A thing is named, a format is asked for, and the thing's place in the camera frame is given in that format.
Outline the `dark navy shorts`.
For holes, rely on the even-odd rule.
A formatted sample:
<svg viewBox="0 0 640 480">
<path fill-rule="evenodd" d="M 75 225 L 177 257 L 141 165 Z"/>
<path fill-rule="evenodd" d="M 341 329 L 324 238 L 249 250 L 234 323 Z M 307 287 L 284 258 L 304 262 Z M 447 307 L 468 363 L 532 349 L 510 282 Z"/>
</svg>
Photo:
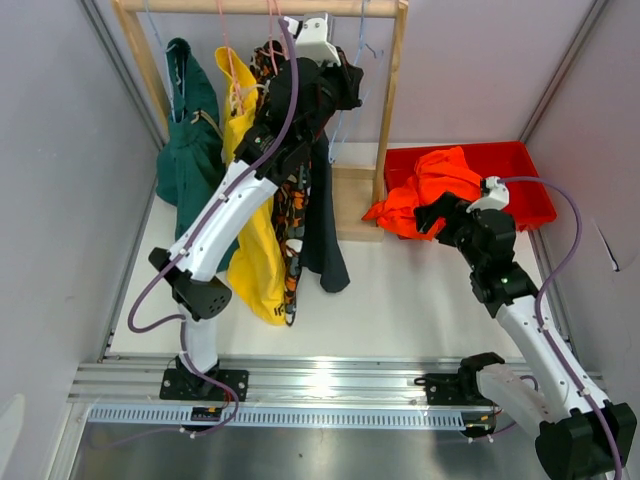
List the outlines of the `dark navy shorts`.
<svg viewBox="0 0 640 480">
<path fill-rule="evenodd" d="M 301 264 L 320 276 L 325 292 L 339 293 L 349 285 L 350 277 L 338 242 L 329 140 L 324 132 L 311 149 L 310 179 Z"/>
</svg>

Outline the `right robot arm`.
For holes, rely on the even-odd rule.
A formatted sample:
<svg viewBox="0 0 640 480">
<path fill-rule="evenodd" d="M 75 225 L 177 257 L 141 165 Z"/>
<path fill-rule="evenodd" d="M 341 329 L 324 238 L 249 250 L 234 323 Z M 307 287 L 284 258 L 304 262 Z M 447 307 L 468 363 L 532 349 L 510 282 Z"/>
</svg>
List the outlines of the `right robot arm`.
<svg viewBox="0 0 640 480">
<path fill-rule="evenodd" d="M 416 229 L 442 227 L 436 240 L 458 250 L 470 267 L 471 290 L 514 341 L 538 385 L 532 387 L 497 354 L 460 364 L 458 395 L 501 407 L 534 441 L 551 479 L 619 479 L 631 450 L 637 418 L 613 403 L 590 378 L 541 308 L 541 289 L 515 260 L 516 226 L 499 209 L 478 209 L 446 192 L 414 211 Z"/>
</svg>

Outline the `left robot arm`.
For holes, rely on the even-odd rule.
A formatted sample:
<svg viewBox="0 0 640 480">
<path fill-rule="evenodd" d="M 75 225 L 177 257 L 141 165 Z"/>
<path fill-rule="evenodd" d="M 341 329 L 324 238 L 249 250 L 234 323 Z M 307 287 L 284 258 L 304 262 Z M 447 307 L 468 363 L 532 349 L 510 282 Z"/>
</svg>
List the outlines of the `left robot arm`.
<svg viewBox="0 0 640 480">
<path fill-rule="evenodd" d="M 329 119 L 362 104 L 364 72 L 341 48 L 327 58 L 300 46 L 290 55 L 269 80 L 257 118 L 212 198 L 169 249 L 155 248 L 149 255 L 180 308 L 177 364 L 185 370 L 182 388 L 197 400 L 209 398 L 217 387 L 213 319 L 232 296 L 216 276 L 223 254 L 251 216 L 308 160 Z"/>
</svg>

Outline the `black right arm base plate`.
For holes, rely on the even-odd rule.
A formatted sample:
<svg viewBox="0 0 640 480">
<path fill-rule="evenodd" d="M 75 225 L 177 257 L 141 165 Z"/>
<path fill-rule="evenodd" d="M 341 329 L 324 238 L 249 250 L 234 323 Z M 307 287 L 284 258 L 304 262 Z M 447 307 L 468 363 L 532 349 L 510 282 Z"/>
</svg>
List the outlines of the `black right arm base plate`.
<svg viewBox="0 0 640 480">
<path fill-rule="evenodd" d="M 480 406 L 485 401 L 474 394 L 465 392 L 458 374 L 427 373 L 413 380 L 421 387 L 430 406 Z"/>
</svg>

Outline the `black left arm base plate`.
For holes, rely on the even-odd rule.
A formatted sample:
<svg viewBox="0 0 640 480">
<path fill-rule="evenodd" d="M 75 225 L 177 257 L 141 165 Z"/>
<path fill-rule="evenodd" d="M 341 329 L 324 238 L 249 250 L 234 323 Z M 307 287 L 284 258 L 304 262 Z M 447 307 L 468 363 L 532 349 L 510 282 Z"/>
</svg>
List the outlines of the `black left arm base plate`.
<svg viewBox="0 0 640 480">
<path fill-rule="evenodd" d="M 249 372 L 246 370 L 223 369 L 216 380 L 235 392 L 240 402 L 244 402 L 249 386 Z M 166 369 L 160 384 L 159 398 L 176 401 L 212 401 L 232 400 L 224 389 L 176 368 Z"/>
</svg>

